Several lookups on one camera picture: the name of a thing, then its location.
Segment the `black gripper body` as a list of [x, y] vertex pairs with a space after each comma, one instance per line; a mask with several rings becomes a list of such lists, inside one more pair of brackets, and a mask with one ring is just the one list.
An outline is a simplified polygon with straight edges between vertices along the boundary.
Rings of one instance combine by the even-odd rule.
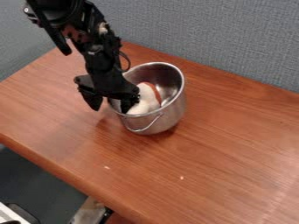
[[103, 98], [121, 100], [129, 95], [139, 95], [139, 87], [124, 78], [127, 69], [121, 68], [120, 57], [127, 56], [113, 50], [109, 53], [104, 51], [81, 51], [87, 74], [75, 77], [77, 86], [95, 88]]

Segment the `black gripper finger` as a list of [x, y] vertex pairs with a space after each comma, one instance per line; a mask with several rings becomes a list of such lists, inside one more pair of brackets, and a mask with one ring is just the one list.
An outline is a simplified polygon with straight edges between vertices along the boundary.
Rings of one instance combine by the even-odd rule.
[[128, 110], [140, 102], [140, 95], [132, 94], [120, 100], [121, 113], [125, 114]]
[[88, 106], [95, 110], [100, 110], [103, 103], [103, 95], [95, 88], [79, 86], [79, 92]]

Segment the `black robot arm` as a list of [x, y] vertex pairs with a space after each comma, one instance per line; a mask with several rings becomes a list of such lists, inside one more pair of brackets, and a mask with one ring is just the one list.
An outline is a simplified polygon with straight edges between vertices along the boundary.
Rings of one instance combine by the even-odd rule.
[[124, 78], [121, 39], [97, 6], [89, 0], [24, 0], [22, 12], [63, 54], [83, 56], [87, 73], [73, 82], [89, 107], [99, 110], [103, 99], [112, 98], [125, 113], [139, 103], [139, 87]]

